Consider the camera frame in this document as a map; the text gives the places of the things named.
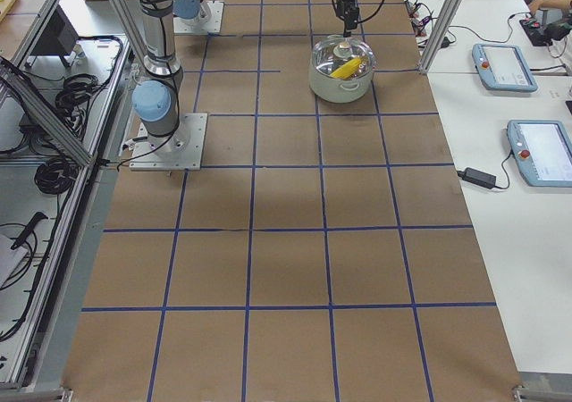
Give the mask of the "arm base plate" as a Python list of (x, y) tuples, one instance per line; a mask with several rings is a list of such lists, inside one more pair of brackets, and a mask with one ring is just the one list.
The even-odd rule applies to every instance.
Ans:
[(185, 113), (180, 126), (169, 141), (149, 137), (144, 124), (139, 124), (138, 135), (147, 137), (137, 142), (128, 165), (133, 171), (197, 171), (201, 168), (206, 135), (207, 114)]
[(178, 36), (219, 34), (223, 9), (224, 1), (176, 0), (173, 4), (174, 33)]

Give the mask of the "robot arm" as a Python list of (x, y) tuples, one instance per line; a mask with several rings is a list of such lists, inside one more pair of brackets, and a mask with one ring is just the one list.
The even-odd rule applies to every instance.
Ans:
[(205, 0), (175, 0), (173, 2), (175, 17), (190, 26), (207, 23), (211, 19), (211, 10)]
[[(143, 64), (149, 79), (134, 90), (132, 104), (147, 130), (153, 150), (167, 152), (184, 148), (189, 134), (181, 127), (179, 90), (183, 79), (175, 50), (173, 16), (180, 0), (139, 0), (147, 54)], [(358, 25), (358, 0), (333, 0), (334, 11), (344, 30)]]

